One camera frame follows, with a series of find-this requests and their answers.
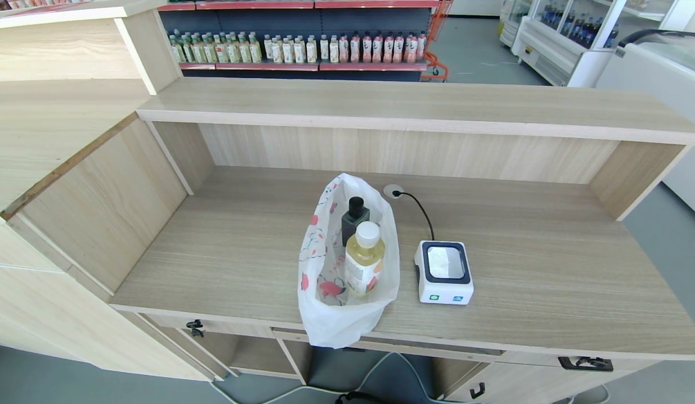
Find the white plastic bag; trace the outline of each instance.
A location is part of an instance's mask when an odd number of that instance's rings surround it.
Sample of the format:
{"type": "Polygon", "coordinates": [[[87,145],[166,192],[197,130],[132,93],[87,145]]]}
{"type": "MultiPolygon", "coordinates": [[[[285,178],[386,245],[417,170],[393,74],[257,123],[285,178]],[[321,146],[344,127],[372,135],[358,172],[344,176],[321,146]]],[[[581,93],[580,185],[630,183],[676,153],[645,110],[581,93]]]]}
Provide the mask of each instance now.
{"type": "Polygon", "coordinates": [[[399,246],[390,204],[363,179],[337,176],[320,196],[300,249],[299,269],[298,304],[310,344],[343,348],[357,342],[378,324],[399,290],[399,246]],[[344,281],[342,215],[353,196],[365,200],[386,246],[380,279],[362,299],[344,281]]]}

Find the counter top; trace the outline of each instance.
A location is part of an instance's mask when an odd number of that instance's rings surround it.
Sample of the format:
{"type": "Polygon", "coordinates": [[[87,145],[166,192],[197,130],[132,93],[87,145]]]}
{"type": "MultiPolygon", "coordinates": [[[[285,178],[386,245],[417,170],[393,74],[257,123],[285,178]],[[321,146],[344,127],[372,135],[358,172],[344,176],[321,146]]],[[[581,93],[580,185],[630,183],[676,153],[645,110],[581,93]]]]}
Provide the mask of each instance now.
{"type": "Polygon", "coordinates": [[[0,82],[0,212],[148,97],[137,79],[0,82]]]}
{"type": "Polygon", "coordinates": [[[0,11],[0,29],[54,22],[125,18],[158,8],[167,0],[99,0],[0,11]]]}
{"type": "MultiPolygon", "coordinates": [[[[155,238],[111,304],[148,314],[303,328],[297,256],[329,171],[217,167],[155,238]]],[[[695,360],[695,325],[649,258],[586,185],[360,175],[424,205],[463,241],[475,295],[421,304],[412,257],[429,228],[391,200],[401,286],[372,337],[659,360],[695,360]]]]}
{"type": "Polygon", "coordinates": [[[649,94],[541,85],[183,77],[137,112],[162,122],[695,145],[695,125],[649,94]]]}

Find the black cable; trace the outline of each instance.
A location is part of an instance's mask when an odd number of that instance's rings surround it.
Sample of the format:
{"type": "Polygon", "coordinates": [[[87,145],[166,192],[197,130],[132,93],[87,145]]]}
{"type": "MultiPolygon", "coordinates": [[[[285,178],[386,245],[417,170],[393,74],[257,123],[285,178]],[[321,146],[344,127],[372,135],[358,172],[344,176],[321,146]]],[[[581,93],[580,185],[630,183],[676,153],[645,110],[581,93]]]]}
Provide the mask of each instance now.
{"type": "Polygon", "coordinates": [[[432,240],[434,240],[435,239],[435,231],[432,228],[432,222],[430,221],[430,217],[427,215],[427,212],[425,212],[425,209],[422,207],[422,204],[420,204],[419,200],[417,200],[417,198],[415,198],[415,196],[410,194],[409,192],[393,191],[393,195],[394,196],[408,195],[408,196],[411,196],[412,199],[415,200],[415,202],[417,202],[417,206],[420,207],[420,209],[422,210],[422,213],[425,215],[425,218],[427,219],[427,224],[430,225],[430,235],[432,235],[432,240]]]}

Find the black bottle cap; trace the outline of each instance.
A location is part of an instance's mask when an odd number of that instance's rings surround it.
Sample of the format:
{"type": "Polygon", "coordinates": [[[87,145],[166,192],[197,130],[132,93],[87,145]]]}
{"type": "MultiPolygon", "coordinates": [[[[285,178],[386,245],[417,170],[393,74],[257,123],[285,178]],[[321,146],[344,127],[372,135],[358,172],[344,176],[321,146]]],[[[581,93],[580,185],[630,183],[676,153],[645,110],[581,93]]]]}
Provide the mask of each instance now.
{"type": "Polygon", "coordinates": [[[358,196],[353,196],[349,199],[349,215],[354,218],[358,218],[362,215],[363,210],[365,210],[365,201],[358,196]]]}

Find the drawer handle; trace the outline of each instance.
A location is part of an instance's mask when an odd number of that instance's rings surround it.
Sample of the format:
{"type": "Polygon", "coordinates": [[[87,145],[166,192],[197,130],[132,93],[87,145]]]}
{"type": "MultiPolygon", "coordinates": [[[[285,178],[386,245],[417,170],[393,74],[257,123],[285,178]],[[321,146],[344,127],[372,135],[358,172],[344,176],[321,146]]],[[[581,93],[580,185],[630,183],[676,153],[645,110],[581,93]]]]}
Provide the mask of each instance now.
{"type": "Polygon", "coordinates": [[[185,325],[185,327],[190,328],[190,335],[193,335],[193,337],[205,337],[205,333],[201,330],[198,330],[198,328],[203,328],[203,324],[202,322],[200,322],[200,320],[194,320],[193,322],[189,322],[185,325]]]}
{"type": "Polygon", "coordinates": [[[480,391],[475,392],[475,389],[470,389],[470,396],[472,396],[473,400],[482,394],[484,394],[484,382],[480,382],[480,391]]]}
{"type": "Polygon", "coordinates": [[[559,356],[558,360],[559,365],[562,365],[566,370],[614,371],[611,361],[602,358],[579,356],[579,359],[572,363],[568,356],[559,356]]]}

